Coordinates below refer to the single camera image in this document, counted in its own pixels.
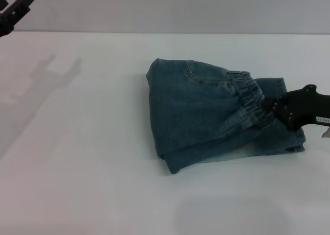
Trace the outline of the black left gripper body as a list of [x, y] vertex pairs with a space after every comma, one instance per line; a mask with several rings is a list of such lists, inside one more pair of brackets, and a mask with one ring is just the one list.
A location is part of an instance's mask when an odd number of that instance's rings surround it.
[[1, 13], [1, 34], [0, 37], [10, 34], [14, 30], [15, 15], [10, 13]]

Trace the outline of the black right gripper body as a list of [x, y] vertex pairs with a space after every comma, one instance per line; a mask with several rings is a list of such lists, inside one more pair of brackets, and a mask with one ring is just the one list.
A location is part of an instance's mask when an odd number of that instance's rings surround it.
[[275, 101], [275, 117], [290, 131], [309, 124], [329, 126], [329, 96], [312, 84], [286, 92]]

